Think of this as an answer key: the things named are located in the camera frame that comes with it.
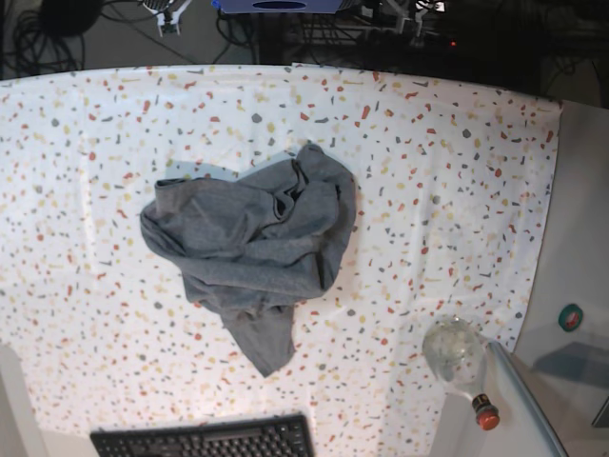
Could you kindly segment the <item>grey t-shirt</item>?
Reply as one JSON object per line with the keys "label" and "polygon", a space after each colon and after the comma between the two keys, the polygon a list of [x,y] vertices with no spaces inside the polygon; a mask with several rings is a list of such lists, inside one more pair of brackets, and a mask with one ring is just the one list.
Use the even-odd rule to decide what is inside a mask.
{"label": "grey t-shirt", "polygon": [[313,144],[236,180],[166,179],[141,212],[148,248],[182,273],[263,376],[292,358],[294,308],[333,286],[357,213],[352,173]]}

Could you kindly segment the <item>terrazzo pattern tablecloth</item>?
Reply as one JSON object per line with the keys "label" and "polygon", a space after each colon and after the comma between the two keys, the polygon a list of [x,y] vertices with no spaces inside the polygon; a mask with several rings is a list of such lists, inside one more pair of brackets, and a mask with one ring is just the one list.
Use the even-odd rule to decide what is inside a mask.
{"label": "terrazzo pattern tablecloth", "polygon": [[[442,315],[511,348],[550,203],[560,105],[315,66],[90,70],[1,85],[1,341],[39,426],[174,427],[294,411],[320,456],[419,456],[444,401],[421,344]],[[296,351],[261,376],[141,209],[163,178],[244,176],[307,143],[354,175],[357,217]]]}

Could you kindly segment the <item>clear bottle with red cap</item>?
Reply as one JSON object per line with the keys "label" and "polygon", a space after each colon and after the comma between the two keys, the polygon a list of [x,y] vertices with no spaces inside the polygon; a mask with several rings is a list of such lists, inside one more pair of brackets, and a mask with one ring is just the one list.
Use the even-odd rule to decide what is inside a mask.
{"label": "clear bottle with red cap", "polygon": [[486,346],[485,340],[466,321],[443,317],[425,333],[422,354],[444,389],[465,398],[478,426],[490,431],[499,425],[501,418],[484,387]]}

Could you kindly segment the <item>black computer keyboard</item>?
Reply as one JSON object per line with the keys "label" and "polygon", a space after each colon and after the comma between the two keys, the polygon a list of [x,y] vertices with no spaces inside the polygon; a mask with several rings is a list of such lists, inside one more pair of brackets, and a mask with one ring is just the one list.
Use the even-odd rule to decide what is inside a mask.
{"label": "black computer keyboard", "polygon": [[93,431],[100,456],[313,456],[303,414],[197,427]]}

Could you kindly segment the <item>blue box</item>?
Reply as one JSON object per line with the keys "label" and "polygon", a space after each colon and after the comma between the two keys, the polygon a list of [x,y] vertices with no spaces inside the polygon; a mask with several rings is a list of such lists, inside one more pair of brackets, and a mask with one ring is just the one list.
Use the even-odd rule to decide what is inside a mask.
{"label": "blue box", "polygon": [[360,1],[352,0],[213,0],[211,6],[227,14],[321,13],[334,14]]}

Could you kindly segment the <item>green tape roll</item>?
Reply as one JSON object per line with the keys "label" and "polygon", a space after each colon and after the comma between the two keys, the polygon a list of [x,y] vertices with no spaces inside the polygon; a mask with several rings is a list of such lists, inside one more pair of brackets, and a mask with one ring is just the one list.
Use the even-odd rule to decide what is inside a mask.
{"label": "green tape roll", "polygon": [[565,306],[559,314],[558,324],[565,332],[572,332],[578,329],[583,321],[583,311],[576,304]]}

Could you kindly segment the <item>grey laptop corner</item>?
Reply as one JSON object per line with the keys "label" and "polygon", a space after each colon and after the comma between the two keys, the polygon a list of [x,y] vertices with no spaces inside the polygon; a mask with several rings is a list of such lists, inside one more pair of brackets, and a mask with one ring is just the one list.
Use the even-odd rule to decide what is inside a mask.
{"label": "grey laptop corner", "polygon": [[609,398],[606,398],[592,421],[594,428],[609,428]]}

